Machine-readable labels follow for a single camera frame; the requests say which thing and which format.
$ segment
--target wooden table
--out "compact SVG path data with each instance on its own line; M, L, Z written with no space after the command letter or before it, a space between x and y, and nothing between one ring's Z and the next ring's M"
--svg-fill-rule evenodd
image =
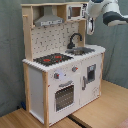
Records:
M102 81L102 95L71 115L87 128L114 128L128 118L128 89Z
M0 128L44 128L32 115L19 109L0 118ZM81 128L69 118L64 118L50 128Z

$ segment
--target toy kitchen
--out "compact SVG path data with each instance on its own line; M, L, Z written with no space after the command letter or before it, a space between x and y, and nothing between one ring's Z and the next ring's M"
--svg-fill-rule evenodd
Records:
M46 128L101 95L105 49L85 43L86 6L22 5L26 108Z

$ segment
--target white cabinet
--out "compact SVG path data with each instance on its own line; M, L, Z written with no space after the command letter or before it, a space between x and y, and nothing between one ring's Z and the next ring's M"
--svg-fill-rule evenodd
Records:
M80 106L99 97L102 54L82 61Z
M67 5L67 21L81 20L84 17L86 4L71 4Z

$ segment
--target stovetop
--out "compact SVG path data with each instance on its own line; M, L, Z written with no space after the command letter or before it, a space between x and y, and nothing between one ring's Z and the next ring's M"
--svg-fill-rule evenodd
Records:
M43 56L40 58L36 58L34 59L34 62L37 62L39 64L42 64L46 67L57 64L57 63L61 63L67 60L73 59L73 57L61 54L61 53L54 53L51 55L47 55L47 56Z

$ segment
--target knob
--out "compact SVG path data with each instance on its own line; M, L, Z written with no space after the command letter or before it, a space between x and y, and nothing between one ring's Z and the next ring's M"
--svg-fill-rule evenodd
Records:
M73 72L76 72L77 69L78 69L77 67L73 67L73 68L72 68L72 71L73 71Z
M55 73L55 74L54 74L54 78L55 78L55 79L59 79L59 74L58 74L58 73Z

